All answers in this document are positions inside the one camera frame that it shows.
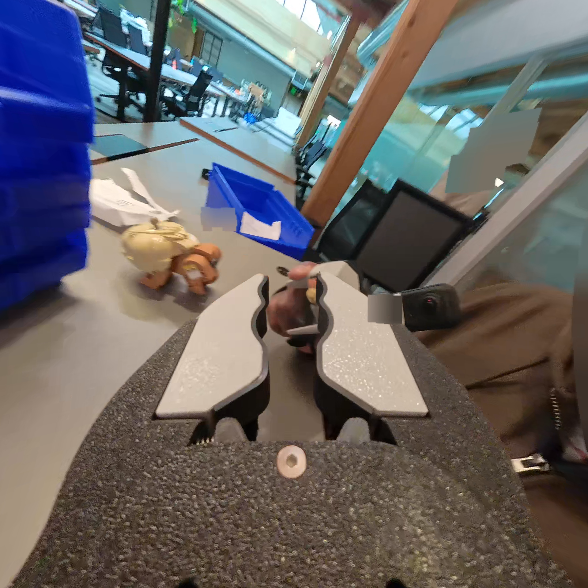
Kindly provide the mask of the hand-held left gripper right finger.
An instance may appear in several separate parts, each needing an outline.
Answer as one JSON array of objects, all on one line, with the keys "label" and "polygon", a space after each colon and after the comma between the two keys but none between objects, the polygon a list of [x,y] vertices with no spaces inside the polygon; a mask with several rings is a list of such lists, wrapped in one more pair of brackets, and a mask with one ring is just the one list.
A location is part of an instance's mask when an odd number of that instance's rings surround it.
[{"label": "hand-held left gripper right finger", "polygon": [[316,277],[320,380],[379,417],[425,417],[429,410],[390,324],[369,321],[369,298],[338,276]]}]

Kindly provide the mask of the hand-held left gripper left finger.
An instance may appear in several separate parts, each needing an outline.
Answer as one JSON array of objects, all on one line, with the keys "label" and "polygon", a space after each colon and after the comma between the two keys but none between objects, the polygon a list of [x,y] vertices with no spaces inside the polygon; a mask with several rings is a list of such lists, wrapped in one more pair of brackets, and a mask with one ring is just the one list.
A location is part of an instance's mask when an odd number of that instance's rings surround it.
[{"label": "hand-held left gripper left finger", "polygon": [[221,418],[268,383],[269,278],[257,273],[212,302],[196,320],[155,410],[156,418]]}]

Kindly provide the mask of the tan brown brick toy figure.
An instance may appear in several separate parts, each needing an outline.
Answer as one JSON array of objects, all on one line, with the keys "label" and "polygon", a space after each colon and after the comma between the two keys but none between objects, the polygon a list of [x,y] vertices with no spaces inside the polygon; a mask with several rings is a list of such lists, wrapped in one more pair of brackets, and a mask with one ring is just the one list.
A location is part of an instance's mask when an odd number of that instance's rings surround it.
[{"label": "tan brown brick toy figure", "polygon": [[206,296],[208,286],[219,278],[221,250],[201,242],[181,224],[156,218],[130,226],[121,234],[122,251],[143,274],[139,281],[161,290],[174,275],[181,276],[190,292]]}]

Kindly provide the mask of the grey desk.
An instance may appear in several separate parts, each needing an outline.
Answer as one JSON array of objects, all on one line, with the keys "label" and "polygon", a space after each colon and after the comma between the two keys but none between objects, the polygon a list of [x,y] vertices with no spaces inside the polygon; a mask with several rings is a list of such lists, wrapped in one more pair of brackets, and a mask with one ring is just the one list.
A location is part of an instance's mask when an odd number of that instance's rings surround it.
[{"label": "grey desk", "polygon": [[[95,164],[94,175],[129,189],[121,167],[136,171],[156,202],[202,235],[206,182],[197,164],[217,162],[275,185],[293,202],[293,185],[180,123],[95,125],[95,135],[124,134],[152,150]],[[182,281],[143,289],[123,257],[118,234],[93,222],[87,267],[55,290],[1,316],[1,587],[26,562],[70,463],[118,389],[201,305]]]}]

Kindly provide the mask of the person's right hand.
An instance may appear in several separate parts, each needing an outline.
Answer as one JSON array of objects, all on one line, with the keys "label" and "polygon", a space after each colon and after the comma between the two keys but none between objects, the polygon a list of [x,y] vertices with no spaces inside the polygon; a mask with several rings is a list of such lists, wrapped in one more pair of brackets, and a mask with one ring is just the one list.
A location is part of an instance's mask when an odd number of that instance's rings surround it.
[{"label": "person's right hand", "polygon": [[316,287],[316,279],[311,273],[318,264],[304,261],[290,269],[284,275],[290,282],[304,281],[302,288],[290,283],[275,291],[266,309],[268,325],[272,331],[280,335],[290,347],[293,347],[289,331],[309,324],[309,301],[306,296],[308,288]]}]

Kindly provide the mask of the black office chair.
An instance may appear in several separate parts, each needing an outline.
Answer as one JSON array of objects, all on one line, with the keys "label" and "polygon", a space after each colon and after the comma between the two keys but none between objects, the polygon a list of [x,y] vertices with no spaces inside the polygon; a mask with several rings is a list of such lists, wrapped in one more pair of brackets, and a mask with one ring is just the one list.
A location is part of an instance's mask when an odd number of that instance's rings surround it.
[{"label": "black office chair", "polygon": [[208,87],[213,75],[201,70],[195,83],[187,91],[167,87],[161,94],[162,113],[166,116],[201,117],[206,104]]},{"label": "black office chair", "polygon": [[322,261],[352,259],[388,200],[388,191],[365,180],[323,231],[316,251]]}]

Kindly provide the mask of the large black screen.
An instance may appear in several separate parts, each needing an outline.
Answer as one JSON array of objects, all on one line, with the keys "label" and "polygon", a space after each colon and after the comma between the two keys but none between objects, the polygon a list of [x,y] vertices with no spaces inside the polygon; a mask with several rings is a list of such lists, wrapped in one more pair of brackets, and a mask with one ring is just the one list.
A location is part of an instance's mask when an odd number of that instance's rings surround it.
[{"label": "large black screen", "polygon": [[474,227],[473,218],[399,179],[350,259],[390,292],[417,288]]}]

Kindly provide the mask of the white paper sheet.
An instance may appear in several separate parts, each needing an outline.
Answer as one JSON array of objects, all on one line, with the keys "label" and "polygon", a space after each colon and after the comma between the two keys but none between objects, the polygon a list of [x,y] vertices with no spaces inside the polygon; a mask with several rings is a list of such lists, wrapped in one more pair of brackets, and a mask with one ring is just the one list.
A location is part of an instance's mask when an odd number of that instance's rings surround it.
[{"label": "white paper sheet", "polygon": [[245,211],[241,217],[239,233],[250,238],[278,241],[281,238],[282,222],[277,220],[267,224]]}]

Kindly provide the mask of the person's brown jacket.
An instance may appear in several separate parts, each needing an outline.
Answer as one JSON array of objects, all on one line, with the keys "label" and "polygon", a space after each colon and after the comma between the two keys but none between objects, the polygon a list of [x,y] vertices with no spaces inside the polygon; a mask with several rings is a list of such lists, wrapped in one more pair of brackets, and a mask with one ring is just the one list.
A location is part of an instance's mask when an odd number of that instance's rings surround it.
[{"label": "person's brown jacket", "polygon": [[543,285],[483,283],[461,297],[451,329],[417,337],[468,391],[522,475],[548,551],[587,587],[587,446],[577,405],[572,295]]}]

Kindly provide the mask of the small blue storage bin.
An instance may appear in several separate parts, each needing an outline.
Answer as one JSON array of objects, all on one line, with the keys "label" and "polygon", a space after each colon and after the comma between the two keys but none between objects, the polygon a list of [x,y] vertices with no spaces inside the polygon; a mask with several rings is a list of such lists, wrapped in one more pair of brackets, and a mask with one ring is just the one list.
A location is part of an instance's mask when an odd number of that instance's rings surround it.
[{"label": "small blue storage bin", "polygon": [[314,233],[310,223],[272,184],[219,164],[204,168],[208,182],[206,203],[201,209],[203,229],[221,228],[239,235],[242,214],[246,211],[260,221],[282,222],[278,241],[250,238],[264,246],[301,260]]}]

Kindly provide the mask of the wooden pillar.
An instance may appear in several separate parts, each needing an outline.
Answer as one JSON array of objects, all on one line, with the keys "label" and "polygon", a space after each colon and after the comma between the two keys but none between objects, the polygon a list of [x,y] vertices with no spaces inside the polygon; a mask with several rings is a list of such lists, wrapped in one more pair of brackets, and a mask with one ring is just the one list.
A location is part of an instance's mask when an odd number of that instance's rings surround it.
[{"label": "wooden pillar", "polygon": [[408,2],[302,207],[315,230],[328,223],[458,4]]},{"label": "wooden pillar", "polygon": [[332,42],[330,52],[323,59],[318,76],[307,95],[300,113],[300,128],[295,134],[294,152],[299,151],[313,135],[315,124],[318,122],[329,89],[339,72],[361,22],[359,11],[349,13]]}]

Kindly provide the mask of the torn white paper bag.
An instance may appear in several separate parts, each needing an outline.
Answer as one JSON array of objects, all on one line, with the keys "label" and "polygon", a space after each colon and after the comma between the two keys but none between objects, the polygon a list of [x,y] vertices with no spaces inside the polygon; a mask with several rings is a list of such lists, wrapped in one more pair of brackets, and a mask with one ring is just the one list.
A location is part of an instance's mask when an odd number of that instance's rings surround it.
[{"label": "torn white paper bag", "polygon": [[89,188],[91,216],[114,227],[149,224],[152,219],[166,222],[176,218],[179,210],[168,211],[151,197],[137,173],[129,168],[121,171],[132,190],[120,187],[113,179],[92,179]]}]

